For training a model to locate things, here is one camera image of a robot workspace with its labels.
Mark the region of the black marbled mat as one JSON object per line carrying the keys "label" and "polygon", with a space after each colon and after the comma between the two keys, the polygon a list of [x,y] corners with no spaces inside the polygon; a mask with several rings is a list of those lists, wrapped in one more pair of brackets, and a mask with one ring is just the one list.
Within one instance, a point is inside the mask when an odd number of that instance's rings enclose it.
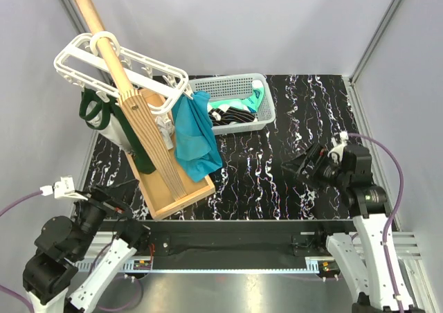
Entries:
{"label": "black marbled mat", "polygon": [[172,215],[174,220],[333,220],[349,213],[334,188],[317,192],[282,163],[314,143],[332,144],[358,128],[340,75],[268,75],[275,119],[259,131],[217,137],[223,165],[215,192]]}

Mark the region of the green white sock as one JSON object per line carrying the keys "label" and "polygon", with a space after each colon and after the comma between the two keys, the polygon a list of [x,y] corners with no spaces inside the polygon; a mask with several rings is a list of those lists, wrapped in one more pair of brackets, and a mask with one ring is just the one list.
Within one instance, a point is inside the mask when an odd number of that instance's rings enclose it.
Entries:
{"label": "green white sock", "polygon": [[109,102],[105,102],[93,89],[85,88],[82,92],[79,117],[89,128],[98,131],[128,153],[139,172],[151,174],[156,170],[115,98],[109,97]]}

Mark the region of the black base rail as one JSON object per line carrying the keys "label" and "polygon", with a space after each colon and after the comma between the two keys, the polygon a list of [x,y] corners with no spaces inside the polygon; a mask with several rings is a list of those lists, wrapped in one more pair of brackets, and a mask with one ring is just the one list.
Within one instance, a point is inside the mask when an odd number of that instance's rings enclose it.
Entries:
{"label": "black base rail", "polygon": [[156,258],[200,254],[274,253],[295,256],[324,246],[326,235],[355,231],[351,220],[142,221],[150,228]]}

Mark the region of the mint green sock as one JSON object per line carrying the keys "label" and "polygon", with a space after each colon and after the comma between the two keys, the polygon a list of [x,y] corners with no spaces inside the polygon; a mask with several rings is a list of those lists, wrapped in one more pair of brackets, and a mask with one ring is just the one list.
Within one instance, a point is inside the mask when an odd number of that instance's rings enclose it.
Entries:
{"label": "mint green sock", "polygon": [[256,113],[264,97],[264,85],[261,80],[253,80],[251,83],[252,94],[242,100],[242,104],[252,113]]}
{"label": "mint green sock", "polygon": [[221,109],[223,111],[227,111],[231,107],[234,109],[249,111],[248,107],[240,99],[209,102],[208,107],[211,107],[212,109]]}

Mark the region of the white plastic clip hanger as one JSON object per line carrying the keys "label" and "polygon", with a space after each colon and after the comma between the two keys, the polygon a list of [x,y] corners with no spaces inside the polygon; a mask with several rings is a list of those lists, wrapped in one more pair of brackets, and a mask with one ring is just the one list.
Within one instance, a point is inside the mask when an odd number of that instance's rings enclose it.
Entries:
{"label": "white plastic clip hanger", "polygon": [[[116,86],[65,64],[72,58],[110,74]],[[53,66],[66,81],[94,89],[105,102],[109,102],[111,97],[119,98],[120,93],[133,86],[153,91],[165,98],[162,105],[150,106],[155,116],[168,113],[182,95],[189,99],[193,97],[189,77],[184,70],[121,47],[114,34],[107,31],[76,36],[55,57]]]}

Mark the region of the wooden pole stand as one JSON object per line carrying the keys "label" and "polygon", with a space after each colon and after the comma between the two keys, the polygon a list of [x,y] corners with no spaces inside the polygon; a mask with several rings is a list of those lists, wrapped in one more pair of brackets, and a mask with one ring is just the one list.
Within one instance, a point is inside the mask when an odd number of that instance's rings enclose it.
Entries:
{"label": "wooden pole stand", "polygon": [[105,36],[105,28],[92,0],[74,0],[93,37],[109,72],[119,90],[118,104],[162,177],[174,199],[186,196],[183,182],[172,164],[163,137],[141,93],[133,87],[116,55],[116,43]]}

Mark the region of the wooden tray base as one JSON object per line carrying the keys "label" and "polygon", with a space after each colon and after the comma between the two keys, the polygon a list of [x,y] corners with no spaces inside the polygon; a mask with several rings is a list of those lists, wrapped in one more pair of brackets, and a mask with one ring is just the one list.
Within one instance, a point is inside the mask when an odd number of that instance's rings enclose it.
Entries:
{"label": "wooden tray base", "polygon": [[142,173],[132,157],[126,155],[150,215],[162,220],[213,194],[215,185],[209,176],[194,182],[177,163],[174,150],[168,150],[161,137],[147,103],[149,100],[156,105],[162,103],[153,92],[135,89],[125,92],[118,103],[156,168],[151,174]]}

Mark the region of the teal cloth garment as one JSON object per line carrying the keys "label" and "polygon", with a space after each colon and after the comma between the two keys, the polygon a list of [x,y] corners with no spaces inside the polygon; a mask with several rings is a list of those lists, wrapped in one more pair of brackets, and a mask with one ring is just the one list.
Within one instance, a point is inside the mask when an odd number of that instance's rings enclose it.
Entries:
{"label": "teal cloth garment", "polygon": [[194,182],[220,169],[223,165],[208,115],[210,95],[193,93],[189,99],[181,96],[172,108],[175,125],[175,159]]}

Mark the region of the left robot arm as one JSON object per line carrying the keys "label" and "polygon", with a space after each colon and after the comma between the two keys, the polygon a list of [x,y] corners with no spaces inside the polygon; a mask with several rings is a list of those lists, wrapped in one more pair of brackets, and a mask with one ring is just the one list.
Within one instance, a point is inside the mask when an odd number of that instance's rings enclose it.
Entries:
{"label": "left robot arm", "polygon": [[[23,286],[33,312],[92,312],[123,265],[145,253],[150,228],[134,219],[130,207],[113,197],[108,188],[95,186],[78,192],[75,217],[57,216],[42,227],[35,240],[35,255],[26,263]],[[69,286],[77,274],[76,263],[86,256],[93,239],[108,216],[117,215],[109,248],[87,279],[72,293]]]}

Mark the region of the grey plastic basket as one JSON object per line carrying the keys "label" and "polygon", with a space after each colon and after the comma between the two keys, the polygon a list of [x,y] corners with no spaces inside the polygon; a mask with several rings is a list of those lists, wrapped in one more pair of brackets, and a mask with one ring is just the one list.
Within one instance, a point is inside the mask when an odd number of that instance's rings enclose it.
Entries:
{"label": "grey plastic basket", "polygon": [[221,108],[247,111],[255,117],[249,122],[231,121],[222,125],[223,116],[215,114],[217,121],[213,123],[213,132],[216,135],[258,131],[275,120],[273,97],[266,77],[260,73],[197,78],[190,80],[189,85],[193,91],[210,95],[210,114]]}

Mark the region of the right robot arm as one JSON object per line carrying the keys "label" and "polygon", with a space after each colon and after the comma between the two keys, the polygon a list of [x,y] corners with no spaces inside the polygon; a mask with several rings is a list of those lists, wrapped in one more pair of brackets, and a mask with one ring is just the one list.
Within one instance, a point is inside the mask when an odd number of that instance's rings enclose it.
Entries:
{"label": "right robot arm", "polygon": [[388,197],[374,183],[372,156],[362,145],[339,143],[332,150],[316,143],[282,163],[311,189],[333,187],[348,209],[363,255],[346,233],[324,231],[314,238],[317,252],[331,254],[353,298],[353,312],[421,312],[409,294],[392,236]]}

